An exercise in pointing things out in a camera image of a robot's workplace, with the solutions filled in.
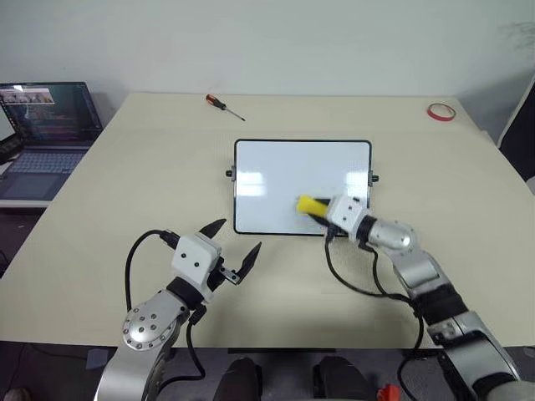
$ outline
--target laptop screen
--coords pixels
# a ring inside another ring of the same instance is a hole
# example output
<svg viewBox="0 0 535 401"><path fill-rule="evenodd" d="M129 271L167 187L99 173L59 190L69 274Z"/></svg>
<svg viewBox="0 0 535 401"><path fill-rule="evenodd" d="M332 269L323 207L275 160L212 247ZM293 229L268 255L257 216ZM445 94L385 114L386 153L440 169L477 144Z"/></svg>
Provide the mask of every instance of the laptop screen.
<svg viewBox="0 0 535 401"><path fill-rule="evenodd" d="M86 143L102 132L83 82L0 84L0 105L25 143Z"/></svg>

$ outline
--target yellow eraser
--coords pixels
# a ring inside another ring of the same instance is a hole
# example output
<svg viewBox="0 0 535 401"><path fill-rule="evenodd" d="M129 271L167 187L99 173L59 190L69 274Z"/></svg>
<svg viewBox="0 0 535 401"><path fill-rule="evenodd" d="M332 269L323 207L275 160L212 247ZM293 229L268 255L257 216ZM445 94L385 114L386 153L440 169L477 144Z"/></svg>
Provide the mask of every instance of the yellow eraser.
<svg viewBox="0 0 535 401"><path fill-rule="evenodd" d="M318 217L325 217L327 214L327 205L318 202L314 198L301 195L298 200L297 210L301 213L307 213L309 215L315 215Z"/></svg>

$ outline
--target laptop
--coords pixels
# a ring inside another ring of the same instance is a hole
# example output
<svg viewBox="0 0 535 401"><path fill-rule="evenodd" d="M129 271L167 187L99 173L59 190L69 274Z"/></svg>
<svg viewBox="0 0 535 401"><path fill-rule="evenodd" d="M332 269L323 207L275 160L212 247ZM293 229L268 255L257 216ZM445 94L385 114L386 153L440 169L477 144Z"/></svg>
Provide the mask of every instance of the laptop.
<svg viewBox="0 0 535 401"><path fill-rule="evenodd" d="M0 84L0 105L23 143L0 176L0 201L47 205L102 132L87 85Z"/></svg>

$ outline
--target screwdriver handle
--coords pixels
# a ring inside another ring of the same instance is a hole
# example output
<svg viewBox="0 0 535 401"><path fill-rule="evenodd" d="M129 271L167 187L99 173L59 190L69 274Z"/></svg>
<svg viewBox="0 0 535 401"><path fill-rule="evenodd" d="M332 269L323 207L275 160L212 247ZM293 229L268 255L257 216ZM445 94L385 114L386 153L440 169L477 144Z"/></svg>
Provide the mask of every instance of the screwdriver handle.
<svg viewBox="0 0 535 401"><path fill-rule="evenodd" d="M227 105L222 103L217 97L215 97L213 94L207 94L206 95L206 101L211 104L212 106L217 107L221 110L226 110Z"/></svg>

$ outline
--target screwdriver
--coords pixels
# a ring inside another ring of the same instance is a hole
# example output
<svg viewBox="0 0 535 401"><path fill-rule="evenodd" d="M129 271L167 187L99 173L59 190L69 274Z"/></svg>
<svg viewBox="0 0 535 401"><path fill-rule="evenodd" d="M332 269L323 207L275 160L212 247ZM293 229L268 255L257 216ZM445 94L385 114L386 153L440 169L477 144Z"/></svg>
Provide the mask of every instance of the screwdriver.
<svg viewBox="0 0 535 401"><path fill-rule="evenodd" d="M206 95L206 101L211 104L212 106L215 106L217 107L218 109L221 109L221 110L226 110L228 111L229 113L231 114L234 114L235 116L237 116L240 120L242 121L245 121L245 119L241 116L241 115L238 115L236 113L234 113L232 110L230 110L226 104L224 104L223 102L221 102L217 97L215 97L213 94L207 94Z"/></svg>

